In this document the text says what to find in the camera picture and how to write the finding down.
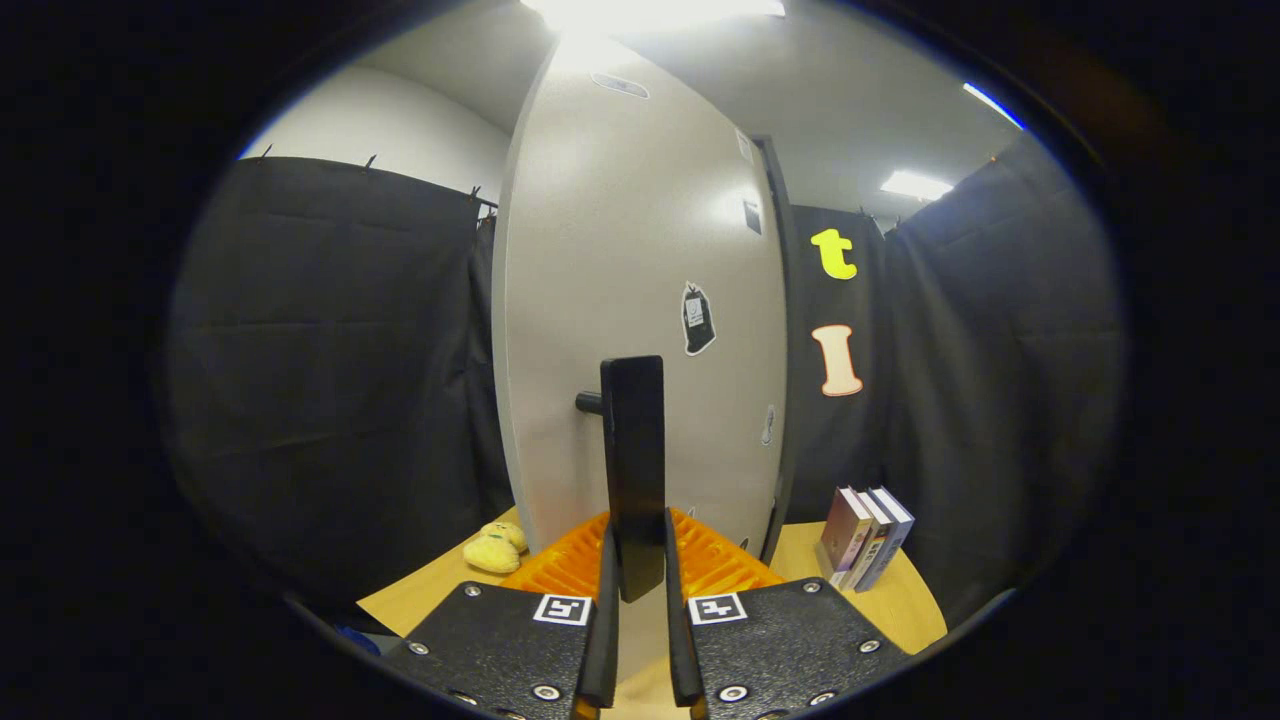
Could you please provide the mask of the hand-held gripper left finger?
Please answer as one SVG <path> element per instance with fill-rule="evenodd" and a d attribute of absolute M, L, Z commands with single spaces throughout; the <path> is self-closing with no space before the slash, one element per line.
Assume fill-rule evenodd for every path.
<path fill-rule="evenodd" d="M 460 583 L 387 651 L 388 671 L 475 719 L 596 719 L 617 683 L 618 574 L 602 512 L 498 585 Z"/>

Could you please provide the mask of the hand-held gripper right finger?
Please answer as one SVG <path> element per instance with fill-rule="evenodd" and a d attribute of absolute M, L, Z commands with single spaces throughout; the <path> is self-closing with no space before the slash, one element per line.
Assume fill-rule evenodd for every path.
<path fill-rule="evenodd" d="M 827 580 L 785 580 L 677 509 L 666 585 L 675 701 L 694 719 L 814 719 L 910 660 Z"/>

